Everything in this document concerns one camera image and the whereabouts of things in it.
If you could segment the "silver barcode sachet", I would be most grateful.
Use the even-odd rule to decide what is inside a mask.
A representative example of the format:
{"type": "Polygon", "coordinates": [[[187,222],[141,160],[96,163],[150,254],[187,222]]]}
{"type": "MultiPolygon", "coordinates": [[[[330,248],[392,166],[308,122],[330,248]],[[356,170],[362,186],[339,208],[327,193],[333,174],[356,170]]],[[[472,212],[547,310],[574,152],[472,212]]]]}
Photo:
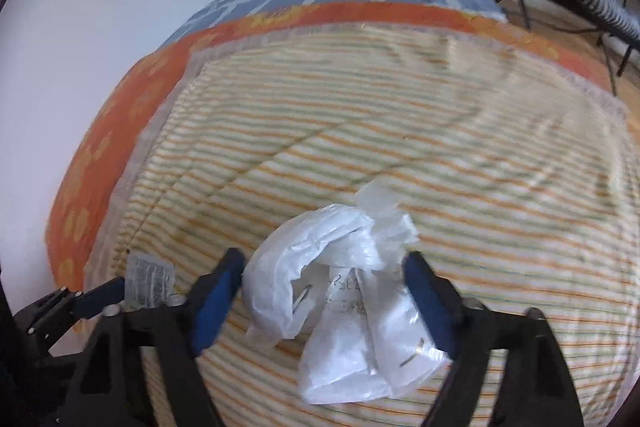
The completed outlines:
{"type": "Polygon", "coordinates": [[[174,265],[143,251],[129,251],[125,270],[125,303],[131,309],[156,308],[172,294],[174,265]]]}

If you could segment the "yellow striped towel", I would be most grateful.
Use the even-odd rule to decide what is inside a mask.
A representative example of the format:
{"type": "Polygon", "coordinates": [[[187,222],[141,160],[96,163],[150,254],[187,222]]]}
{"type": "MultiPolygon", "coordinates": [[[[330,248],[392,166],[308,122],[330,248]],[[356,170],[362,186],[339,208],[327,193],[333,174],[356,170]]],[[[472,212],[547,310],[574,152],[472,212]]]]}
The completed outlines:
{"type": "Polygon", "coordinates": [[[179,289],[236,246],[380,180],[431,266],[547,315],[589,426],[639,372],[639,155],[553,65],[468,39],[340,28],[209,58],[151,148],[110,263],[179,289]]]}

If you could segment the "orange floral bedsheet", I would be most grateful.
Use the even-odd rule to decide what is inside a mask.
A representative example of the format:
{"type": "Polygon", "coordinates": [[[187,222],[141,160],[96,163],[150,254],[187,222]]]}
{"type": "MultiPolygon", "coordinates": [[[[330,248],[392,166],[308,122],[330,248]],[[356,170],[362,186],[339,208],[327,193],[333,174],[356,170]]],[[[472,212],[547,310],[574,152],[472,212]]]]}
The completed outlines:
{"type": "Polygon", "coordinates": [[[509,23],[437,6],[388,1],[293,5],[195,31],[134,64],[82,139],[58,189],[44,236],[55,283],[81,288],[108,201],[138,136],[177,86],[195,53],[271,31],[332,23],[407,24],[482,37],[574,72],[589,87],[613,92],[605,67],[592,58],[509,23]]]}

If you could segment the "white plastic bag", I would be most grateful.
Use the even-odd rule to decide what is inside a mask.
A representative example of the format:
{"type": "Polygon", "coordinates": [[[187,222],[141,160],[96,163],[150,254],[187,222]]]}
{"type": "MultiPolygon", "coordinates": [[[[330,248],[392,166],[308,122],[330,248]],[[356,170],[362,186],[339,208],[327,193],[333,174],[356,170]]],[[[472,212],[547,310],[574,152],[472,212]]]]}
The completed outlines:
{"type": "Polygon", "coordinates": [[[309,404],[400,398],[446,362],[401,268],[418,229],[385,184],[350,205],[286,221],[243,273],[248,335],[264,347],[305,334],[297,387],[309,404]]]}

